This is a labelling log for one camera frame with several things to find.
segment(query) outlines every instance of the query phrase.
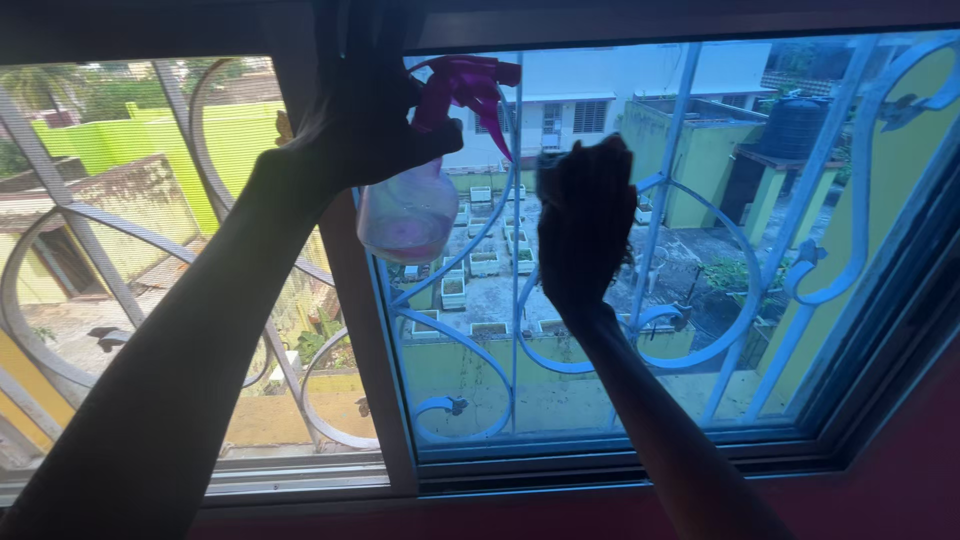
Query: red wall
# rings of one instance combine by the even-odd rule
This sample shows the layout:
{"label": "red wall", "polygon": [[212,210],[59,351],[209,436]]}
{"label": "red wall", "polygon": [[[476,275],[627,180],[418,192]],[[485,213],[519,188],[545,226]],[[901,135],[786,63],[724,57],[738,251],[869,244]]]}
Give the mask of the red wall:
{"label": "red wall", "polygon": [[[960,538],[960,340],[844,474],[760,480],[801,539]],[[200,522],[191,538],[676,538],[649,489],[423,502],[310,518]]]}

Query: purple spray nozzle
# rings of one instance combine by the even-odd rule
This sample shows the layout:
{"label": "purple spray nozzle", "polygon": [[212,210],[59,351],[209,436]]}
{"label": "purple spray nozzle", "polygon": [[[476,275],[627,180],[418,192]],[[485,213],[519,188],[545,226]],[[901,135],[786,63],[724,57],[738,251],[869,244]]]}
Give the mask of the purple spray nozzle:
{"label": "purple spray nozzle", "polygon": [[476,112],[496,147],[511,160],[496,115],[500,101],[497,85],[516,86],[520,82],[520,66],[496,58],[449,55],[421,62],[410,71],[425,65],[433,69],[433,75],[423,87],[412,125],[430,131],[446,120],[451,104],[466,107]]}

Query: glass pane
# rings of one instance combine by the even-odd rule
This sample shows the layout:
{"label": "glass pane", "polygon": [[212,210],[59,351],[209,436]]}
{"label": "glass pane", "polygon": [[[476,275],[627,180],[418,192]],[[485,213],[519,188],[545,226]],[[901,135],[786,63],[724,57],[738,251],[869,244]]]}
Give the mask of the glass pane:
{"label": "glass pane", "polygon": [[[66,183],[74,200],[107,212],[119,228],[77,218],[87,228],[83,240],[55,216],[34,240],[19,277],[20,310],[39,346],[81,370],[88,383],[103,372],[135,328],[123,303],[110,292],[104,268],[93,263],[96,257],[84,246],[93,242],[102,250],[99,264],[115,274],[115,284],[129,291],[129,306],[149,314],[217,231],[202,176],[221,185],[221,192],[236,196],[257,156],[292,136],[269,58],[164,63],[185,103],[197,92],[194,103],[204,108],[203,128],[191,135],[212,162],[203,175],[183,140],[153,62],[0,69],[0,84],[17,105],[17,113],[30,122],[43,146],[40,150],[58,164],[60,174],[53,182]],[[21,178],[31,174],[17,144],[0,138],[4,262],[19,236],[54,206],[36,178],[32,183]],[[166,242],[163,249],[129,226],[158,235]],[[238,458],[317,454],[333,463],[336,454],[357,452],[369,454],[361,459],[365,463],[381,461],[329,272],[323,240],[314,231],[301,253],[299,269],[282,289],[270,331],[261,337],[253,356],[221,452],[226,464],[221,466]],[[0,359],[5,369],[44,370],[42,359],[34,367],[10,346],[12,354]],[[65,425],[85,390],[67,396],[55,384],[47,386],[49,399],[40,404],[56,410]],[[51,438],[39,439],[33,452],[42,456]],[[25,465],[35,466],[36,461]],[[379,482],[386,482],[382,470],[379,474]]]}
{"label": "glass pane", "polygon": [[[936,94],[954,62],[952,51],[944,50],[949,42],[937,41],[943,36],[704,43],[676,141],[668,132],[695,50],[689,43],[489,54],[523,64],[522,101],[516,102],[516,89],[502,88],[521,118],[518,209],[513,192],[502,210],[499,205],[510,164],[477,127],[473,112],[451,107],[450,115],[464,122],[465,145],[444,157],[461,204],[444,255],[421,268],[382,265],[391,286],[418,288],[402,299],[412,310],[454,330],[450,336],[429,319],[415,324],[402,316],[395,293],[391,318],[420,461],[549,453],[557,448],[553,442],[571,439],[583,444],[564,444],[565,452],[629,446],[602,384],[583,364],[583,350],[539,285],[520,299],[514,328],[515,294],[537,260],[536,155],[567,151],[577,140],[595,144],[614,132],[634,152],[633,182],[659,173],[664,152],[676,144],[669,177],[692,194],[665,184],[639,195],[630,234],[636,263],[615,276],[605,300],[621,313],[647,367],[711,436],[737,430],[738,440],[748,441],[769,436],[765,428],[792,426],[806,405],[805,389],[828,370],[835,334],[846,331],[840,313],[857,280],[818,301],[817,315],[803,326],[800,304],[785,287],[787,275],[816,263],[797,293],[805,298],[836,280],[856,259],[858,244],[867,248],[867,262],[894,249],[883,239],[922,181],[957,105],[915,120],[884,117],[893,123],[881,131],[874,120],[880,102],[871,101],[870,92],[881,92],[887,103],[900,99],[901,107]],[[940,50],[921,60],[920,51],[931,43]],[[409,66],[424,60],[406,59]],[[415,73],[422,80],[429,75],[428,67]],[[852,82],[844,85],[845,77]],[[804,176],[838,102],[850,106],[835,113],[842,124],[836,143],[822,171],[814,165]],[[864,140],[858,142],[857,133]],[[864,141],[873,145],[865,151],[872,178],[852,166]],[[852,203],[858,182],[872,187],[869,241],[862,243],[852,236],[857,223],[865,223]],[[651,246],[653,227],[659,233]],[[516,289],[508,235],[514,231],[519,248],[530,250],[516,258]],[[641,268],[649,249],[651,265]],[[462,264],[435,274],[458,256]],[[751,267],[758,276],[766,267],[761,288],[750,288]],[[855,275],[862,276],[864,267]],[[631,326],[646,309],[674,303],[675,317]],[[791,325],[800,325],[793,327],[798,340],[787,332]],[[543,444],[527,444],[537,441]]]}

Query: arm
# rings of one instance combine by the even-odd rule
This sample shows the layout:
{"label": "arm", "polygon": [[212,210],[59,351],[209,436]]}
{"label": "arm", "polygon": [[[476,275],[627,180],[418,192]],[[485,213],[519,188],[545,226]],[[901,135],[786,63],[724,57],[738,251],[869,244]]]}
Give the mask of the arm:
{"label": "arm", "polygon": [[370,3],[354,4],[345,58],[336,4],[319,7],[320,91],[297,138],[257,160],[220,230],[91,389],[0,537],[182,537],[258,336],[326,206],[345,188],[463,145],[453,121],[428,134],[407,124],[417,93],[400,56],[402,13],[385,15],[392,24],[374,46]]}
{"label": "arm", "polygon": [[[593,148],[575,145],[548,179],[555,184],[539,227],[543,290],[596,368],[682,538],[792,538],[647,371],[603,302],[634,216],[631,164],[622,140],[612,136]],[[587,182],[592,189],[583,189]],[[571,269],[564,260],[599,263]]]}

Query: hand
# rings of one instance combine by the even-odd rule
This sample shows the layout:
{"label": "hand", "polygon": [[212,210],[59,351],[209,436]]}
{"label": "hand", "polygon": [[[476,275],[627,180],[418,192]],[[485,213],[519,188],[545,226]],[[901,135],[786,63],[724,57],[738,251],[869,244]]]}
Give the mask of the hand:
{"label": "hand", "polygon": [[[347,49],[337,38],[339,2],[314,4],[317,36],[317,98],[297,137],[277,151],[292,157],[295,183],[339,192],[375,184],[463,147],[463,126],[448,120],[421,133],[407,122],[420,84],[403,66],[406,14],[392,2],[374,42],[371,0],[350,2]],[[314,194],[305,192],[304,197]]]}
{"label": "hand", "polygon": [[602,305],[623,262],[636,208],[633,162],[620,135],[590,148],[578,140],[538,185],[543,292],[568,325]]}

